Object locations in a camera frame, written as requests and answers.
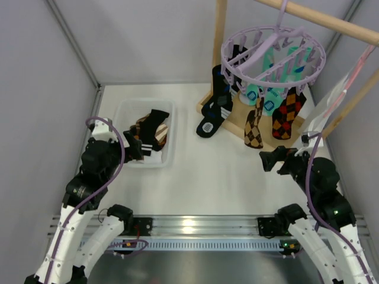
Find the brown argyle sock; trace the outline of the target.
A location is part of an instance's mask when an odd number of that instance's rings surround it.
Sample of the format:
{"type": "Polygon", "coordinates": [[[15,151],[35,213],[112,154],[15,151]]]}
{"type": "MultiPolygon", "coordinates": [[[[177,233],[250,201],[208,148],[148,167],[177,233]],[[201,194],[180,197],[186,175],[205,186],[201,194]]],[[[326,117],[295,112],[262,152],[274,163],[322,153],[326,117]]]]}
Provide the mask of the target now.
{"type": "Polygon", "coordinates": [[[263,142],[261,132],[259,130],[259,122],[262,117],[264,106],[264,98],[258,98],[256,106],[248,113],[245,129],[244,144],[253,149],[262,149],[263,142]]]}

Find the red orange argyle sock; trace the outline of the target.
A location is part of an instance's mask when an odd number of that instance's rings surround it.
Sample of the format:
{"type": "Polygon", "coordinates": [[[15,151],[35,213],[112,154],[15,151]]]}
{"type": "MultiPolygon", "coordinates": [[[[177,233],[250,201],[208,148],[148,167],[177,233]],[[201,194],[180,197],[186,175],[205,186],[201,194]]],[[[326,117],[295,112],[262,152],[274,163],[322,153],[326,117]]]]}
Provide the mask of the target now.
{"type": "Polygon", "coordinates": [[[272,113],[272,136],[274,138],[278,140],[291,138],[292,124],[306,100],[302,92],[297,94],[295,87],[288,91],[287,97],[272,113]]]}

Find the teal sock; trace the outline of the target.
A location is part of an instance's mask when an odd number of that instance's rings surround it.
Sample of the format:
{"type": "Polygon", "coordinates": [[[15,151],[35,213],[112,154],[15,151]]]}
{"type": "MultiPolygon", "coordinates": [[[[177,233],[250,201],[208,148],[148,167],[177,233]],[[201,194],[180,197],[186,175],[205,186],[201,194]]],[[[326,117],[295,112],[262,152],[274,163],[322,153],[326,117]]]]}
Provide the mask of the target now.
{"type": "MultiPolygon", "coordinates": [[[[271,47],[268,49],[264,56],[263,56],[263,62],[262,62],[262,72],[267,71],[269,68],[273,67],[275,63],[274,59],[274,48],[271,47]]],[[[261,91],[261,87],[254,85],[254,84],[249,84],[246,90],[246,97],[250,99],[250,102],[248,105],[255,105],[256,100],[259,97],[259,93],[261,91]]]]}
{"type": "MultiPolygon", "coordinates": [[[[302,79],[302,72],[305,65],[293,67],[290,73],[287,73],[288,63],[285,64],[280,83],[293,82],[302,79]]],[[[281,105],[284,100],[281,96],[284,93],[284,88],[268,88],[264,99],[264,115],[271,116],[272,113],[281,105]]]]}

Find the black sock with white stripes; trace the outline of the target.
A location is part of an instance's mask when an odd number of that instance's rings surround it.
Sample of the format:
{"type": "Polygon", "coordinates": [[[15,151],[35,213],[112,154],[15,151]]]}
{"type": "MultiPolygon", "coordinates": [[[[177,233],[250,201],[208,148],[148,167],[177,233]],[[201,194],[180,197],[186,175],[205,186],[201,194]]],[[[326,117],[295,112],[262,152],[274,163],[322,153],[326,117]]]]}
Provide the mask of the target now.
{"type": "MultiPolygon", "coordinates": [[[[227,50],[227,59],[232,60],[246,50],[246,47],[234,44],[231,50],[227,50]]],[[[220,75],[223,80],[223,94],[219,96],[217,103],[221,107],[221,117],[225,120],[233,109],[233,99],[239,91],[237,83],[242,81],[234,76],[224,65],[220,67],[220,75]]]]}

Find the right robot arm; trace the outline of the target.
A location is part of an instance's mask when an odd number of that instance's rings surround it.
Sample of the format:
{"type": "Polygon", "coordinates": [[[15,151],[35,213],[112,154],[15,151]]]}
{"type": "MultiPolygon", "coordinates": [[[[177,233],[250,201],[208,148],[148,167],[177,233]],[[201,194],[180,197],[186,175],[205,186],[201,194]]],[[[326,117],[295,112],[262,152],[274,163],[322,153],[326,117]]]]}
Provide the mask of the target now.
{"type": "Polygon", "coordinates": [[[277,147],[259,154],[263,170],[280,162],[279,175],[289,175],[307,197],[310,213],[298,204],[274,215],[275,235],[290,235],[318,270],[323,283],[376,283],[358,236],[358,224],[348,200],[337,190],[334,163],[296,148],[277,147]]]}

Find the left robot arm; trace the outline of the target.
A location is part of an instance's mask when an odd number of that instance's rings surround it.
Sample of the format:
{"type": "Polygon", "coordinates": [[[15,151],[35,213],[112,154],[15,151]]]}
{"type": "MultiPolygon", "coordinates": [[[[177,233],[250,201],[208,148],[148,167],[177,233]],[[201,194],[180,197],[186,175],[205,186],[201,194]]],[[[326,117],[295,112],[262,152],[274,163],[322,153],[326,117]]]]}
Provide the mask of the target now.
{"type": "Polygon", "coordinates": [[[129,146],[118,141],[91,137],[82,155],[79,173],[67,184],[60,220],[48,252],[26,283],[87,283],[89,275],[112,241],[134,227],[133,210],[115,204],[107,210],[102,225],[81,246],[89,221],[107,193],[119,166],[142,156],[142,143],[131,131],[123,132],[129,146]]]}

